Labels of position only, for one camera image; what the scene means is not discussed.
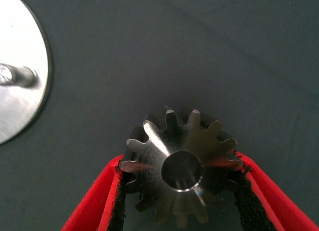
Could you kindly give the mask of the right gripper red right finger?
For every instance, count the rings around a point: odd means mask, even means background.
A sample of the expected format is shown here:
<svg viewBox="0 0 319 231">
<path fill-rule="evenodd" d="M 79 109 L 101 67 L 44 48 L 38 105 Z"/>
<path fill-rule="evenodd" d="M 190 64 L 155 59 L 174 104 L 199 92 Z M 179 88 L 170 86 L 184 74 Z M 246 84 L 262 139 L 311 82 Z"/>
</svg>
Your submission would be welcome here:
<svg viewBox="0 0 319 231">
<path fill-rule="evenodd" d="M 277 186 L 248 156 L 237 152 L 245 166 L 252 170 L 247 179 L 270 221 L 278 231 L 317 231 L 319 227 Z"/>
</svg>

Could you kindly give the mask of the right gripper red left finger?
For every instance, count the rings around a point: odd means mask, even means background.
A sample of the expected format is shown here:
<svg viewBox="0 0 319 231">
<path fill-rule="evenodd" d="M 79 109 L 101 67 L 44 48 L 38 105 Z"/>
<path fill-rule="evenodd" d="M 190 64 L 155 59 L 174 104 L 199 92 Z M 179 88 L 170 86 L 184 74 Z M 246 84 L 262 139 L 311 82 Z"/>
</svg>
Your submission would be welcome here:
<svg viewBox="0 0 319 231">
<path fill-rule="evenodd" d="M 99 174 L 76 209 L 68 218 L 63 231 L 106 231 L 119 196 L 123 174 L 117 170 L 123 155 L 113 158 Z"/>
</svg>

